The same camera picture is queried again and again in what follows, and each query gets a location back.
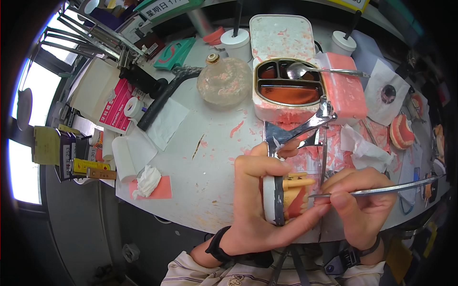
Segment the black watch strap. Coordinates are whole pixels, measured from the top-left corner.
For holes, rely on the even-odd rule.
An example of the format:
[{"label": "black watch strap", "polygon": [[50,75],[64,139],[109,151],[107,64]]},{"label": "black watch strap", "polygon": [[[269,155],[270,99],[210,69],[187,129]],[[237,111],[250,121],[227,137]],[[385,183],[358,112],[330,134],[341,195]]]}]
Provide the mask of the black watch strap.
[{"label": "black watch strap", "polygon": [[379,245],[380,245],[380,234],[377,234],[377,239],[375,240],[375,243],[371,248],[366,249],[366,250],[357,249],[356,253],[358,254],[359,257],[366,256],[376,251]]},{"label": "black watch strap", "polygon": [[380,234],[377,234],[375,244],[369,249],[361,251],[352,246],[348,246],[324,265],[324,272],[327,275],[342,275],[348,268],[360,264],[360,257],[373,253],[379,245]]},{"label": "black watch strap", "polygon": [[222,248],[219,247],[219,242],[221,241],[221,238],[226,233],[226,231],[228,231],[228,229],[230,229],[230,226],[223,227],[222,229],[218,230],[218,232],[213,236],[210,245],[205,250],[206,253],[210,253],[216,260],[222,263],[227,263],[234,259],[233,256],[228,255]]},{"label": "black watch strap", "polygon": [[248,253],[244,255],[235,256],[230,256],[227,253],[225,253],[224,250],[219,247],[219,243],[221,241],[221,238],[229,228],[230,226],[223,227],[222,229],[220,229],[213,236],[213,239],[210,242],[208,248],[205,250],[205,252],[210,253],[216,260],[222,262],[223,264],[232,262],[234,264],[240,263],[254,267],[269,268],[269,266],[273,263],[273,257],[270,251]]}]

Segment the pink wax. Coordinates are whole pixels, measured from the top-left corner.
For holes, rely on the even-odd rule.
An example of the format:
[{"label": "pink wax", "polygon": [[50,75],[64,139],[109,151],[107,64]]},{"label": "pink wax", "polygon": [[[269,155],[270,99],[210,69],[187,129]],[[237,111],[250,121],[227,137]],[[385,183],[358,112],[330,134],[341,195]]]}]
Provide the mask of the pink wax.
[{"label": "pink wax", "polygon": [[[351,69],[356,66],[351,57],[324,53],[315,56],[323,69]],[[361,81],[357,76],[347,76],[338,73],[321,73],[328,100],[331,101],[339,118],[365,119],[367,116],[366,100]]]}]

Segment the black brush handle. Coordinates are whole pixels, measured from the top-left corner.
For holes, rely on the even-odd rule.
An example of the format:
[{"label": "black brush handle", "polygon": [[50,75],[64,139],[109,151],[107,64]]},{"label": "black brush handle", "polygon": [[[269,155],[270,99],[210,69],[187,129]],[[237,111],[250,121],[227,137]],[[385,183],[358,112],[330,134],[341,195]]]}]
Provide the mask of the black brush handle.
[{"label": "black brush handle", "polygon": [[353,32],[353,30],[356,28],[356,25],[358,24],[358,22],[360,21],[360,18],[361,18],[361,11],[358,10],[356,11],[356,13],[354,14],[353,16],[353,22],[351,22],[351,28],[350,30],[345,34],[345,37],[344,39],[345,40],[348,40],[348,37],[350,37],[351,33]]},{"label": "black brush handle", "polygon": [[232,34],[232,37],[236,37],[239,34],[240,18],[242,16],[242,6],[243,0],[237,0],[237,3],[235,4],[234,33]]},{"label": "black brush handle", "polygon": [[164,92],[161,95],[159,95],[148,107],[145,114],[142,116],[140,121],[137,123],[137,126],[141,130],[146,132],[146,130],[151,126],[151,124],[154,122],[154,120],[158,116],[159,112],[164,107],[169,97],[172,96],[172,94],[180,86],[180,84],[182,84],[187,79],[198,77],[199,74],[200,74],[200,71],[192,73],[192,74],[188,74],[188,75],[176,76],[174,79],[172,79],[172,81],[169,83],[169,85],[164,90]]}]

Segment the person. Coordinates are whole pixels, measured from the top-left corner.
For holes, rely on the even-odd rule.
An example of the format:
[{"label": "person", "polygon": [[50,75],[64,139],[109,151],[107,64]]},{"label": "person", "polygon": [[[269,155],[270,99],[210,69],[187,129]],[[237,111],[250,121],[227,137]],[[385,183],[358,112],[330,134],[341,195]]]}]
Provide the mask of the person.
[{"label": "person", "polygon": [[[298,140],[290,142],[278,152],[278,156],[297,155],[298,144]],[[370,254],[360,257],[360,265],[345,271],[340,277],[344,279],[342,284],[378,285],[385,262],[382,261],[383,241],[378,240],[377,235],[394,205],[396,195],[382,194],[355,198],[349,192],[394,185],[385,175],[373,168],[360,171],[343,169],[321,186],[322,192],[331,193],[330,198],[316,198],[314,205],[305,213],[285,226],[276,227],[264,219],[260,178],[266,175],[286,175],[291,171],[291,166],[277,158],[267,157],[267,144],[263,142],[255,146],[250,155],[237,157],[234,168],[234,223],[219,242],[219,247],[227,255],[273,250],[273,257],[278,260],[278,254],[282,253],[281,248],[284,249],[296,238],[311,230],[333,206],[342,219],[343,232],[349,245],[363,251],[373,248],[376,242],[378,243],[378,247]],[[289,255],[283,265],[277,264],[281,272],[273,283],[276,262],[268,268],[239,263],[226,269],[220,267],[222,263],[211,253],[206,253],[213,238],[196,246],[189,254],[183,251],[170,262],[161,285],[265,286],[269,282],[269,285],[279,286],[303,285]],[[310,285],[340,285],[335,277],[325,274],[322,265],[306,258],[305,255],[301,256]]]}]

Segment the window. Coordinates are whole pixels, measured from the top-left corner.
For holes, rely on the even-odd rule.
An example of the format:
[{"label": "window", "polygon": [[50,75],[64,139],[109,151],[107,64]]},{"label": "window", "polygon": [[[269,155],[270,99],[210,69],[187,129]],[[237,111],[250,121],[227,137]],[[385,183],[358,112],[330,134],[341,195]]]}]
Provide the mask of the window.
[{"label": "window", "polygon": [[[32,90],[33,104],[29,124],[44,126],[60,77],[37,63],[32,63],[27,78],[24,70],[21,90]],[[11,116],[16,118],[17,94],[15,96]],[[33,204],[41,204],[38,164],[32,162],[32,150],[28,146],[9,140],[11,186],[15,199]]]},{"label": "window", "polygon": [[[65,11],[65,15],[67,15],[68,17],[70,17],[70,18],[78,21],[79,23],[83,24],[83,22],[78,19],[77,14],[75,12],[70,11],[70,10],[66,10]],[[59,16],[59,13],[56,13],[52,17],[52,19],[48,23],[48,27],[55,28],[55,29],[60,29],[60,30],[64,30],[64,31],[76,34],[75,31],[73,31],[69,27],[67,27],[64,24],[62,24],[61,22],[59,22],[57,20],[58,16]],[[45,39],[42,39],[42,40],[45,40],[45,41],[48,41],[48,42],[52,42],[52,43],[57,43],[59,45],[66,46],[66,47],[72,48],[72,49],[76,48],[76,46],[77,46],[77,44],[74,43],[74,42],[69,42],[69,41],[66,41],[66,40],[61,40],[61,39],[57,39],[57,38],[53,38],[53,37],[46,37]],[[56,58],[60,59],[61,61],[64,61],[64,62],[68,63],[69,65],[72,65],[73,62],[75,61],[76,57],[77,57],[77,54],[74,54],[72,52],[68,52],[68,51],[65,51],[65,50],[62,50],[62,49],[59,49],[59,48],[50,47],[50,46],[47,46],[47,45],[42,45],[41,47],[43,49],[47,50],[48,52],[52,53],[53,55],[55,55]]]}]

